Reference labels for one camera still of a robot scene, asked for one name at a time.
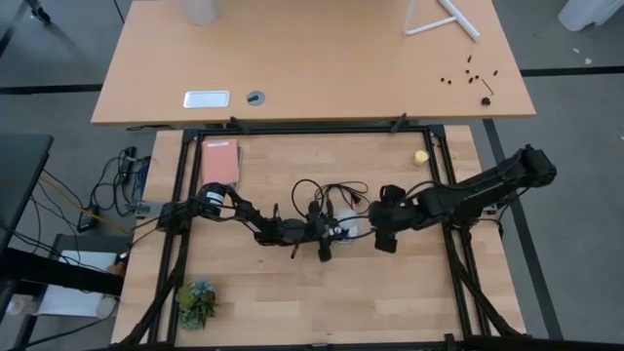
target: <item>succulent plant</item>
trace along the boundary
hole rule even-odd
[[[215,316],[215,288],[208,280],[191,283],[179,290],[175,300],[179,306],[178,318],[186,331],[206,327],[208,318]]]

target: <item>wooden table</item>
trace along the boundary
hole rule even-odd
[[[179,1],[135,1],[92,122],[534,116],[491,0],[454,3],[481,42],[456,23],[403,37],[408,0],[221,0],[205,26],[189,24]],[[412,25],[448,16],[419,0]],[[185,109],[187,91],[229,91],[229,106]],[[263,105],[248,104],[253,91],[265,93]]]
[[[480,172],[470,129],[454,126],[446,127],[446,132],[457,179]],[[431,178],[427,167],[412,162],[413,152],[425,148],[420,134],[237,139],[244,148],[239,193],[264,215],[271,214],[277,202],[283,218],[296,217],[291,189],[305,177],[321,184],[361,180],[369,185],[372,201],[384,184],[410,187]],[[170,201],[180,145],[181,132],[157,135],[146,201]],[[189,176],[190,162],[187,166]],[[312,194],[312,187],[301,186],[295,200],[305,207]],[[338,194],[332,197],[335,206],[344,206]],[[366,221],[360,224],[368,228]],[[151,228],[151,224],[140,228],[136,238]],[[523,319],[495,225],[481,222],[472,234],[484,293],[510,325],[522,331]],[[210,279],[219,306],[204,331],[179,331],[176,345],[431,341],[441,340],[447,332],[461,339],[441,227],[406,231],[398,238],[396,254],[375,250],[373,237],[368,237],[350,245],[332,245],[333,259],[321,263],[316,245],[301,246],[291,260],[291,248],[261,247],[238,222],[196,218],[185,283]],[[133,248],[113,341],[129,333],[150,303],[163,242],[164,233],[157,232]],[[476,328],[471,298],[467,303]],[[163,320],[168,319],[169,308],[164,307]],[[166,324],[162,323],[162,336]]]

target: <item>white tripod stand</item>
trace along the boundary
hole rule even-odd
[[[477,28],[475,28],[474,25],[472,25],[468,19],[466,19],[461,12],[459,12],[459,10],[455,7],[455,5],[453,5],[450,0],[438,0],[440,2],[440,4],[442,6],[445,7],[445,9],[447,9],[447,11],[452,15],[452,17],[449,17],[448,19],[442,19],[439,20],[437,22],[433,22],[430,24],[426,24],[423,26],[420,26],[418,28],[414,28],[414,29],[410,29],[410,20],[411,20],[411,16],[413,15],[413,12],[416,8],[416,0],[410,0],[409,1],[409,7],[408,7],[408,15],[406,16],[406,24],[403,27],[403,34],[404,35],[413,35],[416,33],[420,33],[423,32],[425,30],[428,29],[432,29],[438,26],[441,26],[443,24],[447,24],[447,23],[451,23],[454,21],[457,21],[457,23],[459,23],[459,25],[462,26],[462,28],[464,28],[464,30],[468,33],[468,35],[470,35],[472,37],[472,39],[474,41],[479,41],[481,40],[481,33],[479,32],[479,30],[477,30]]]

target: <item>yellow cable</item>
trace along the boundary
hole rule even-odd
[[[48,179],[46,179],[46,178],[44,178],[44,177],[41,177],[41,181],[43,181],[43,182],[45,182],[46,184],[48,184],[48,185],[52,186],[52,188],[53,188],[53,189],[55,189],[55,190],[57,191],[57,193],[58,193],[58,194],[60,194],[60,196],[62,196],[62,197],[63,197],[63,198],[64,198],[64,199],[65,199],[65,200],[66,200],[66,201],[67,201],[67,202],[68,202],[71,206],[75,207],[75,208],[76,208],[76,210],[80,211],[81,213],[83,213],[83,214],[85,214],[85,215],[88,215],[88,216],[89,216],[89,217],[91,217],[91,218],[97,219],[97,220],[99,220],[99,221],[100,221],[100,222],[102,222],[102,223],[108,224],[108,225],[110,225],[111,227],[113,227],[113,228],[115,228],[115,229],[119,230],[120,232],[122,232],[122,233],[124,233],[124,234],[128,234],[128,235],[130,235],[130,233],[129,233],[126,229],[122,228],[121,226],[119,226],[119,225],[118,225],[118,224],[116,224],[115,222],[110,221],[110,220],[105,219],[105,218],[102,218],[102,217],[100,217],[100,216],[99,216],[99,215],[97,215],[97,214],[92,214],[92,213],[90,213],[89,211],[87,211],[87,210],[83,209],[82,207],[80,207],[80,206],[76,205],[76,203],[74,203],[74,202],[73,202],[73,201],[69,198],[69,196],[67,196],[67,195],[65,194],[65,192],[64,192],[64,191],[63,191],[60,187],[58,187],[56,184],[54,184],[53,182],[49,181]]]

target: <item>black bracket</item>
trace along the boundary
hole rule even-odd
[[[429,128],[429,132],[431,132],[437,138],[439,138],[439,139],[446,139],[447,138],[447,132],[445,130],[445,126],[443,126],[443,125],[431,125],[431,126],[427,126],[427,128]]]
[[[200,130],[185,129],[182,133],[182,143],[187,144],[200,134]]]
[[[405,123],[408,123],[408,114],[404,113],[401,115],[401,117],[399,117],[399,119],[397,120],[397,122],[394,122],[394,124],[392,124],[392,122],[390,122],[392,124],[392,128],[390,128],[390,133],[391,134],[395,134],[396,132],[399,131],[399,129],[401,127],[403,127],[403,125],[405,125]]]
[[[230,123],[234,127],[238,128],[238,130],[241,131],[243,135],[248,136],[250,134],[250,129],[247,128],[238,118],[234,116],[230,117]]]

